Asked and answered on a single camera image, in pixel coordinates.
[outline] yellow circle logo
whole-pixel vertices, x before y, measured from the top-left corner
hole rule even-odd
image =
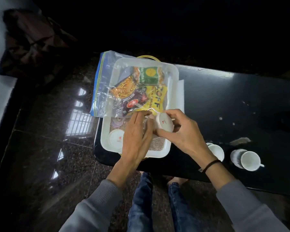
[[[153,68],[148,68],[148,69],[146,69],[145,73],[147,76],[154,76],[156,74],[156,70]]]

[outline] black wristband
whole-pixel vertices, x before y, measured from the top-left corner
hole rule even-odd
[[[221,161],[220,160],[214,160],[214,161],[212,161],[212,162],[210,162],[203,170],[202,169],[199,169],[199,171],[200,172],[202,172],[202,173],[205,173],[206,172],[206,170],[210,167],[210,166],[212,166],[213,164],[216,164],[216,163],[221,163]]]

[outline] blue jeans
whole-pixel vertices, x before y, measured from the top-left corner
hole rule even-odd
[[[179,191],[178,183],[172,183],[169,186],[168,195],[175,231],[200,231],[199,222],[191,214],[186,200]],[[129,211],[128,232],[152,232],[151,212],[152,179],[149,173],[143,173]]]

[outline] gray sweatshirt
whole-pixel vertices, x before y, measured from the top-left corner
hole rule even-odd
[[[103,180],[88,199],[76,206],[59,232],[108,231],[112,212],[121,198],[122,191],[114,183]],[[289,231],[239,180],[221,187],[217,198],[227,211],[235,231]]]

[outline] dark background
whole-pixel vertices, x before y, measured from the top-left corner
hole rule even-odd
[[[83,53],[144,50],[219,70],[290,70],[290,0],[34,2],[80,40]]]

